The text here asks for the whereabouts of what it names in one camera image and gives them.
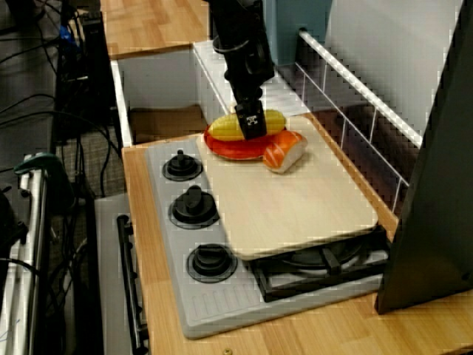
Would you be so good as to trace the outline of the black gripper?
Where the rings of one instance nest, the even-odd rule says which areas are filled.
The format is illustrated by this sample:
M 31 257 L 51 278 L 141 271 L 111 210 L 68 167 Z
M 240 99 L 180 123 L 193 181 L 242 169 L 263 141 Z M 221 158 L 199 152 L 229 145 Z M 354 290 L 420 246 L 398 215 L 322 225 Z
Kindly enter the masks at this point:
M 245 140 L 261 138 L 267 134 L 262 103 L 261 86 L 274 77 L 273 61 L 266 33 L 251 35 L 239 44 L 221 41 L 227 70 L 225 79 L 230 83 L 236 102 L 239 127 Z

